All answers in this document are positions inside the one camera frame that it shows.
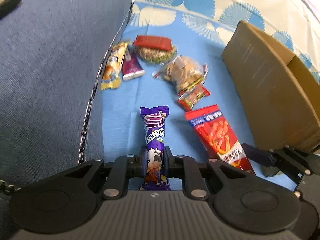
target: black circular joint cover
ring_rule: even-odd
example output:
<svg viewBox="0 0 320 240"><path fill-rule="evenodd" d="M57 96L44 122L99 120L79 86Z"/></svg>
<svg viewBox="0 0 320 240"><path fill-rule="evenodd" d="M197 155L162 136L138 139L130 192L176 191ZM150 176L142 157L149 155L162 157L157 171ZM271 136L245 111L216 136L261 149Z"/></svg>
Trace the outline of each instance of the black circular joint cover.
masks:
<svg viewBox="0 0 320 240"><path fill-rule="evenodd" d="M23 229L55 234L85 223L95 212L95 194L75 179L64 177L50 184L27 186L10 201L10 215Z"/></svg>
<svg viewBox="0 0 320 240"><path fill-rule="evenodd" d="M250 233L271 234L291 229L300 215L300 200L286 188L255 179L259 181L231 179L232 183L214 197L213 208L218 216Z"/></svg>

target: snack package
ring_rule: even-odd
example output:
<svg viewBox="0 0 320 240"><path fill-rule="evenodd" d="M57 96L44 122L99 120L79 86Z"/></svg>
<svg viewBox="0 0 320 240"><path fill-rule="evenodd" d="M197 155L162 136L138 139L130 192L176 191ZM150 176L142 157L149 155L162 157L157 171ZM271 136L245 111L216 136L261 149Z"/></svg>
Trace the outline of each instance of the snack package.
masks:
<svg viewBox="0 0 320 240"><path fill-rule="evenodd" d="M209 158L219 158L250 174L255 174L233 130L217 105L185 113L204 145Z"/></svg>
<svg viewBox="0 0 320 240"><path fill-rule="evenodd" d="M170 190L164 175L164 120L169 115L168 106L141 107L140 116L144 120L147 143L147 173L141 190Z"/></svg>
<svg viewBox="0 0 320 240"><path fill-rule="evenodd" d="M102 76L101 90L108 88L115 89L120 86L121 79L119 73L128 44L129 41L123 41L112 47Z"/></svg>
<svg viewBox="0 0 320 240"><path fill-rule="evenodd" d="M146 47L136 47L136 53L146 62L164 64L170 61L176 55L177 47L171 45L171 49L169 51Z"/></svg>
<svg viewBox="0 0 320 240"><path fill-rule="evenodd" d="M196 84L203 85L208 73L208 65L200 65L190 57L177 56L162 70L153 73L153 77L162 77L168 82L173 82L177 93L181 96L191 90Z"/></svg>
<svg viewBox="0 0 320 240"><path fill-rule="evenodd" d="M141 77L146 73L138 62L135 52L131 51L129 48L126 49L124 54L122 73L122 79L124 81Z"/></svg>
<svg viewBox="0 0 320 240"><path fill-rule="evenodd" d="M208 97L210 92L205 89L202 85L197 84L191 90L183 93L179 99L178 103L186 111L191 111L193 106L199 102L203 97Z"/></svg>
<svg viewBox="0 0 320 240"><path fill-rule="evenodd" d="M160 49L170 51L171 40L165 37L151 36L151 35L138 35L133 42L134 46L145 47L150 49Z"/></svg>

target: purple snack package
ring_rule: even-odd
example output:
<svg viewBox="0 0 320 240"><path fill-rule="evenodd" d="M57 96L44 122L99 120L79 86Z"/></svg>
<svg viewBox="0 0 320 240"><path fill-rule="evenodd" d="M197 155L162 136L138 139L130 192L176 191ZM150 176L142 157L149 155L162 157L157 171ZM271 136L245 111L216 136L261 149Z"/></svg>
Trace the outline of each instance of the purple snack package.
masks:
<svg viewBox="0 0 320 240"><path fill-rule="evenodd" d="M147 143L147 173L141 190L170 190L164 175L164 120L169 115L168 106L141 107L140 116L144 120Z"/></svg>
<svg viewBox="0 0 320 240"><path fill-rule="evenodd" d="M131 80L133 78L141 77L146 72L141 67L139 61L137 60L137 56L135 52L132 50L129 50L129 48L126 49L124 53L124 60L122 63L122 79L124 81Z"/></svg>

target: small red candy package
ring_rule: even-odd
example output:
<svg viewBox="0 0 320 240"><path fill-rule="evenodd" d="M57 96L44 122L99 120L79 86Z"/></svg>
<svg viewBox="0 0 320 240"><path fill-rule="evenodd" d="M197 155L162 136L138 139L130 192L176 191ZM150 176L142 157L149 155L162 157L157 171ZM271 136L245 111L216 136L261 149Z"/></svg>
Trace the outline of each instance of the small red candy package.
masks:
<svg viewBox="0 0 320 240"><path fill-rule="evenodd" d="M208 97L210 92L205 89L202 85L196 84L192 89L183 93L179 99L178 103L186 111L191 111L193 106L199 102L203 97Z"/></svg>
<svg viewBox="0 0 320 240"><path fill-rule="evenodd" d="M255 174L233 130L217 105L185 113L204 145L209 158L218 158L250 174Z"/></svg>
<svg viewBox="0 0 320 240"><path fill-rule="evenodd" d="M160 49L170 51L172 49L171 39L166 37L138 35L133 42L134 46L145 47L150 49Z"/></svg>

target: gray ribbed plate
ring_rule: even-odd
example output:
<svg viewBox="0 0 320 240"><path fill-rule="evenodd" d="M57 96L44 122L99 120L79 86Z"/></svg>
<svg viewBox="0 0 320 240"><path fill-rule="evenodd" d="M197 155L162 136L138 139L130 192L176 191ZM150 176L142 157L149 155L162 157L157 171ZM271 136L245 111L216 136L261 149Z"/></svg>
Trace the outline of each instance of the gray ribbed plate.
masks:
<svg viewBox="0 0 320 240"><path fill-rule="evenodd" d="M290 231L257 236L222 223L204 201L187 198L183 191L131 191L119 200L105 201L83 226L56 235L20 230L13 240L177 240L298 238Z"/></svg>

